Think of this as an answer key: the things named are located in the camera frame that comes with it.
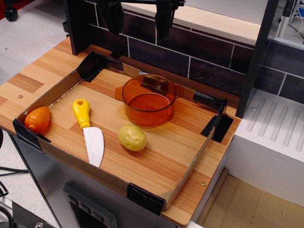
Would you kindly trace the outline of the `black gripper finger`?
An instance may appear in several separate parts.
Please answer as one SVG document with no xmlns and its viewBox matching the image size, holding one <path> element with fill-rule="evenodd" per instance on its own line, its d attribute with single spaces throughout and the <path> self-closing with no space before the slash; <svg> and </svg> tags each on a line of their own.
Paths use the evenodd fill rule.
<svg viewBox="0 0 304 228">
<path fill-rule="evenodd" d="M 172 27 L 175 10 L 181 5 L 180 0 L 157 0 L 156 1 L 156 29 L 159 40 L 168 37 L 169 29 Z"/>
<path fill-rule="evenodd" d="M 119 0 L 98 0 L 99 11 L 108 30 L 118 36 L 123 28 L 124 11 Z"/>
</svg>

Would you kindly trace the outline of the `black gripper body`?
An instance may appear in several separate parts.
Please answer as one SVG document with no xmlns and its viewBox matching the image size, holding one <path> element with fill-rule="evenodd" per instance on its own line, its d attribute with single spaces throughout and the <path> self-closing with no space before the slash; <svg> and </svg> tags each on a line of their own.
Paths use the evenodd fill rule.
<svg viewBox="0 0 304 228">
<path fill-rule="evenodd" d="M 160 0 L 121 0 L 121 2 L 125 3 L 138 3 L 138 4 L 156 4 L 160 3 Z M 169 2 L 173 5 L 184 5 L 184 0 L 169 0 Z"/>
</svg>

